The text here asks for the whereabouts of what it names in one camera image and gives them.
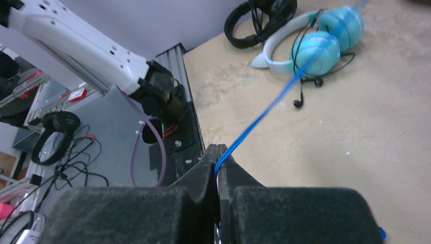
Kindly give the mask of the black headphones with cable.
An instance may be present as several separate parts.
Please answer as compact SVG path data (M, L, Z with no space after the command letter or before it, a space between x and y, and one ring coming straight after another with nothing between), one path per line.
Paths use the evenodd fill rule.
M297 10L295 0L253 0L235 8L224 24L224 34L230 44L238 49L254 47L265 42L272 34L290 21ZM234 28L240 18L251 13L255 33L245 38L236 38Z

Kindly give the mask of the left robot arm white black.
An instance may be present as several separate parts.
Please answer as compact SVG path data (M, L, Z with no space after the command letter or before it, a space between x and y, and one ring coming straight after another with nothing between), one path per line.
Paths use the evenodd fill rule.
M1 25L23 34L100 94L135 93L148 60L124 48L60 1L1 1Z

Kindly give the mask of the teal white cat headphones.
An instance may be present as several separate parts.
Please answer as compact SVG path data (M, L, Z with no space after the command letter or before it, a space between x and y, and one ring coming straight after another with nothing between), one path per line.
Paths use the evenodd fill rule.
M342 6L301 14L272 34L257 55L251 67L270 69L277 74L300 76L300 84L313 82L321 87L323 77L338 72L335 65L342 57L355 58L351 51L359 43L364 31L364 20L358 7ZM280 42L298 32L290 50L289 60L272 59Z

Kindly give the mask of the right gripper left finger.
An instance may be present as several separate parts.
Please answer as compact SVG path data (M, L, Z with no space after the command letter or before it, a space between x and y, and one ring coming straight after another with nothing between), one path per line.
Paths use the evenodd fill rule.
M157 188L75 188L53 207L38 243L213 243L218 147Z

